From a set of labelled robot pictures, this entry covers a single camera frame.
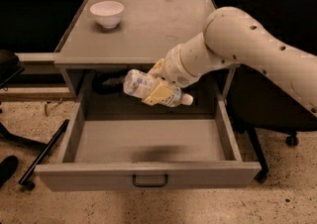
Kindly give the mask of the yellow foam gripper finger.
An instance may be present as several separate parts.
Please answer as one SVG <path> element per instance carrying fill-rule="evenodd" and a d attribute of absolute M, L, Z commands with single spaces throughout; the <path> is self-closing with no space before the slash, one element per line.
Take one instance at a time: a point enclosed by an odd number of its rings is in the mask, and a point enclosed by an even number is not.
<path fill-rule="evenodd" d="M 158 84 L 154 87 L 154 89 L 150 92 L 148 96 L 142 99 L 142 102 L 150 106 L 159 104 L 173 94 L 173 88 L 173 84 L 160 78 L 158 80 Z"/>
<path fill-rule="evenodd" d="M 153 77 L 161 77 L 162 76 L 162 68 L 164 64 L 164 59 L 161 58 L 156 62 L 156 64 L 148 71 L 148 74 Z"/>

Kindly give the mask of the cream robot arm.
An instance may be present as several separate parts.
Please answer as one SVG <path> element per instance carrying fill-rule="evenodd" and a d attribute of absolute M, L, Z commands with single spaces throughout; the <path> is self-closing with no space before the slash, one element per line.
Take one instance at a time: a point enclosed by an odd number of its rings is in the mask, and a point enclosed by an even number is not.
<path fill-rule="evenodd" d="M 143 97 L 155 105 L 214 70 L 245 64 L 258 71 L 311 114 L 317 112 L 317 56 L 272 36 L 246 12 L 223 7 L 206 19 L 203 32 L 171 49 L 150 70 L 158 85 Z"/>

